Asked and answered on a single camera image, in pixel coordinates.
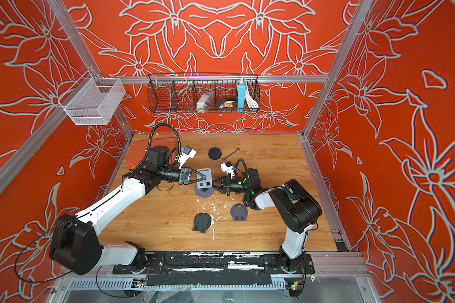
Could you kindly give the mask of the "dark grey phone stand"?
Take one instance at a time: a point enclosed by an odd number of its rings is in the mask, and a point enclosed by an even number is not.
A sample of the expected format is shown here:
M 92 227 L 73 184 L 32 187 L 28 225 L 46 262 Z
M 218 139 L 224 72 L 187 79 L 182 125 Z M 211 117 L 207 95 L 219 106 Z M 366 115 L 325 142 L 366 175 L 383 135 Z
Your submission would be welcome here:
M 206 231 L 211 227 L 212 218 L 208 213 L 198 213 L 193 220 L 192 231 L 206 233 Z

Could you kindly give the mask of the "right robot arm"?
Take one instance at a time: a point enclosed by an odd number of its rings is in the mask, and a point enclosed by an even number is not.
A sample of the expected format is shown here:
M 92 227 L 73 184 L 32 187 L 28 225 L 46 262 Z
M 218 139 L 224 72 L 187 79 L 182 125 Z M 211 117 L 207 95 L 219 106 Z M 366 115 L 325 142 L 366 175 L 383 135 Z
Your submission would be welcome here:
M 305 269 L 305 244 L 308 234 L 318 229 L 322 216 L 319 202 L 296 180 L 264 188 L 257 169 L 247 167 L 243 159 L 236 164 L 224 162 L 225 177 L 213 180 L 213 188 L 227 196 L 241 194 L 242 204 L 253 210 L 276 208 L 286 225 L 277 266 L 287 273 Z

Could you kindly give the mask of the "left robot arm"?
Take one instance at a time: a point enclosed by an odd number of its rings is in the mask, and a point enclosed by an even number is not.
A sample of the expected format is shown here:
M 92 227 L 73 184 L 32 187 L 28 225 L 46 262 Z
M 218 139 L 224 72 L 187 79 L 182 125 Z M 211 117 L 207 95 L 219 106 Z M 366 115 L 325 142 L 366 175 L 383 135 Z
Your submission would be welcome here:
M 49 257 L 69 271 L 84 275 L 99 266 L 126 266 L 133 273 L 148 267 L 145 248 L 134 242 L 102 244 L 102 231 L 124 210 L 148 195 L 166 181 L 190 185 L 206 180 L 206 175 L 186 167 L 185 162 L 196 155 L 196 150 L 181 145 L 177 131 L 177 146 L 152 146 L 153 136 L 142 160 L 121 178 L 121 184 L 111 193 L 75 215 L 60 216 L 52 229 Z

